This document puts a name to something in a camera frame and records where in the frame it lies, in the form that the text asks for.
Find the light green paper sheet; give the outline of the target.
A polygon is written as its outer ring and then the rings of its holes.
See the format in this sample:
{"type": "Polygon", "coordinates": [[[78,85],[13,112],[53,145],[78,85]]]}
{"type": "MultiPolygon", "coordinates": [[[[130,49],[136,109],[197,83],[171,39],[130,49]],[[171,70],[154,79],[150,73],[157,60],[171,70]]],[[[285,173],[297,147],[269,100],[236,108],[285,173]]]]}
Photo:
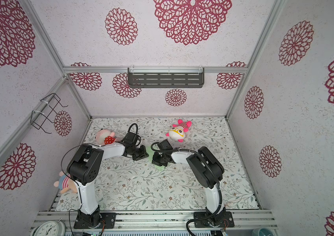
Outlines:
{"type": "Polygon", "coordinates": [[[148,152],[148,161],[151,163],[151,165],[156,168],[158,171],[164,171],[165,170],[165,166],[158,166],[158,165],[155,165],[153,164],[153,155],[154,155],[154,152],[148,152]]]}

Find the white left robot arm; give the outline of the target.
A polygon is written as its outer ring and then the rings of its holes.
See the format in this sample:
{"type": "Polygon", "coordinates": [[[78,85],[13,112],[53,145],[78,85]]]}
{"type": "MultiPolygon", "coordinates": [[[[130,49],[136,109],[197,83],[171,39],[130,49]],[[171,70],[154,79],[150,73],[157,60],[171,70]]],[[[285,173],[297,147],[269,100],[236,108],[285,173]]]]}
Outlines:
{"type": "Polygon", "coordinates": [[[82,144],[75,149],[76,153],[67,166],[67,173],[77,187],[80,212],[86,215],[94,214],[99,208],[95,194],[95,179],[102,160],[120,156],[141,160],[149,156],[144,145],[126,146],[120,142],[104,146],[82,144]]]}

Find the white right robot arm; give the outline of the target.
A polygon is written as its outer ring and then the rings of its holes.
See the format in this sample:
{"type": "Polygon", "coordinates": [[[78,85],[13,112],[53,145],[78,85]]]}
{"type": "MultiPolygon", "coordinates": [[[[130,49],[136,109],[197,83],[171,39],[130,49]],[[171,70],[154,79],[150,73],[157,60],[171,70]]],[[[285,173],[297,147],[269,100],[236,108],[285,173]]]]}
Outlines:
{"type": "Polygon", "coordinates": [[[218,215],[223,210],[221,181],[225,170],[207,147],[201,147],[198,150],[185,148],[161,150],[151,147],[151,150],[154,151],[155,165],[168,163],[189,165],[196,180],[205,189],[208,215],[218,215]]]}

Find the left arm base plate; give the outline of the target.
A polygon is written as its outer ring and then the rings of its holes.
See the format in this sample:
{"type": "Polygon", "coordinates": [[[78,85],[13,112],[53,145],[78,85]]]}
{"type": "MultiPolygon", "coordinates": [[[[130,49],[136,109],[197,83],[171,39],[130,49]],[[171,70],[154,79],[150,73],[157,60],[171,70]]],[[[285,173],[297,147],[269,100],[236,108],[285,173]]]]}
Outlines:
{"type": "Polygon", "coordinates": [[[77,218],[75,220],[75,224],[73,226],[74,229],[113,229],[116,213],[98,213],[94,212],[92,215],[88,215],[78,212],[77,218]]]}

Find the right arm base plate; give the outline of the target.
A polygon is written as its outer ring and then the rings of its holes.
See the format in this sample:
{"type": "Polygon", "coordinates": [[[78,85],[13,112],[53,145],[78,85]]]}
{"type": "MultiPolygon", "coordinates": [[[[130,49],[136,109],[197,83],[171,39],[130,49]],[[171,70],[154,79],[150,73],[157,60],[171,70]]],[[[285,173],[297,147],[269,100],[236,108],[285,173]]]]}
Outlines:
{"type": "Polygon", "coordinates": [[[233,228],[235,226],[231,212],[226,209],[211,218],[198,221],[206,216],[207,212],[194,212],[194,226],[196,228],[233,228]]]}

